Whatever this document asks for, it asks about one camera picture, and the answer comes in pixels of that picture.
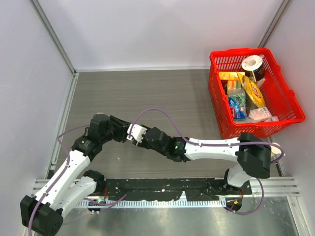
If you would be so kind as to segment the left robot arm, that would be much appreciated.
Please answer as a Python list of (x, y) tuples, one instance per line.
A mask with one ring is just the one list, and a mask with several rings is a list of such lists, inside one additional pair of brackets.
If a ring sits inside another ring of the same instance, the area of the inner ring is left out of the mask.
[(66, 150), (65, 161), (50, 180), (36, 194), (26, 195), (21, 200), (22, 224), (29, 235), (56, 235), (64, 219), (81, 200), (103, 191), (105, 177), (99, 172), (90, 171), (78, 182), (75, 179), (102, 151), (105, 143), (131, 139), (134, 124), (98, 113), (84, 129), (84, 134)]

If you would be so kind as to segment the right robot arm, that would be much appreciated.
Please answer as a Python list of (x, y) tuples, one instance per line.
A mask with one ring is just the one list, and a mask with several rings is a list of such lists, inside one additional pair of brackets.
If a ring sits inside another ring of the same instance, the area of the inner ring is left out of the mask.
[(198, 159), (234, 162), (236, 165), (224, 175), (227, 187), (240, 188), (252, 177), (270, 177), (271, 147), (251, 133), (225, 140), (201, 140), (171, 137), (156, 127), (136, 125), (131, 128), (129, 139), (134, 145), (154, 150), (174, 162)]

